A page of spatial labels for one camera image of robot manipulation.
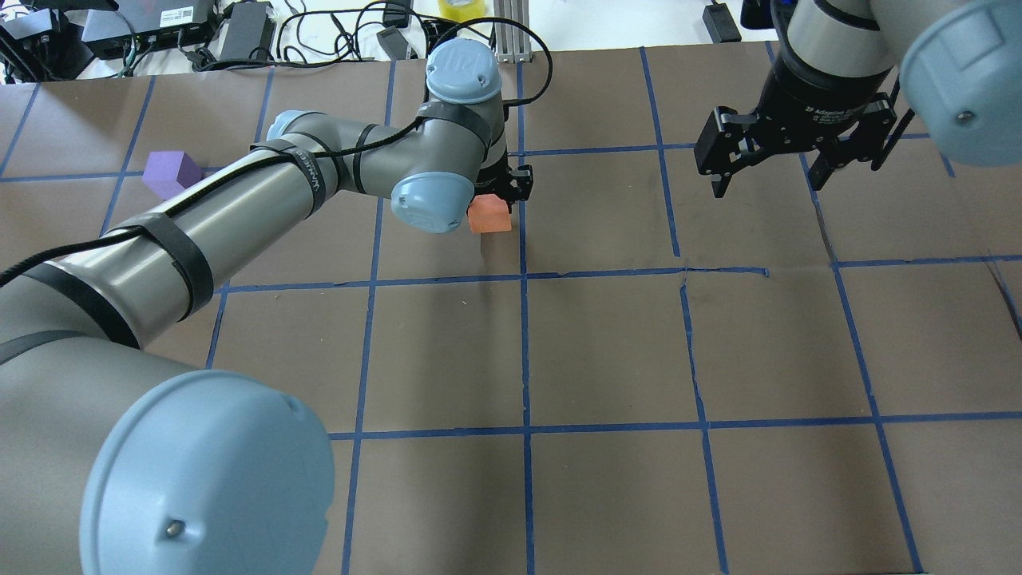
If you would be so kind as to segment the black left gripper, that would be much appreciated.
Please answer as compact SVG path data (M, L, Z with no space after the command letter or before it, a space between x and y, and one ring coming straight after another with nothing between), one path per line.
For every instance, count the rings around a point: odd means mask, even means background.
M490 147L485 163L476 176L476 196L493 194L513 212L515 204L532 196L535 175L532 165L512 167L505 143Z

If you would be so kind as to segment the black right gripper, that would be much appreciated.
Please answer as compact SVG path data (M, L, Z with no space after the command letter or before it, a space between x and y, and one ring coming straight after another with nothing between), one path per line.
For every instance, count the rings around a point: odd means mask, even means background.
M897 124L890 95L880 92L888 70L840 77L812 68L796 56L778 56L752 114L718 106L709 113L694 147L697 171L711 179L723 199L731 178L771 154L808 152L818 192L839 169L880 159Z

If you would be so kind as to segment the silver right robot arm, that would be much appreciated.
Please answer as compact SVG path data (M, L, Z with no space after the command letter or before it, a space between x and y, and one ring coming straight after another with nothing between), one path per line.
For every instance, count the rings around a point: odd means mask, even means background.
M814 190L854 161L879 170L917 117L953 161L1020 161L1018 1L745 1L741 23L774 29L778 52L752 112L719 106L697 139L718 199L781 154L818 154Z

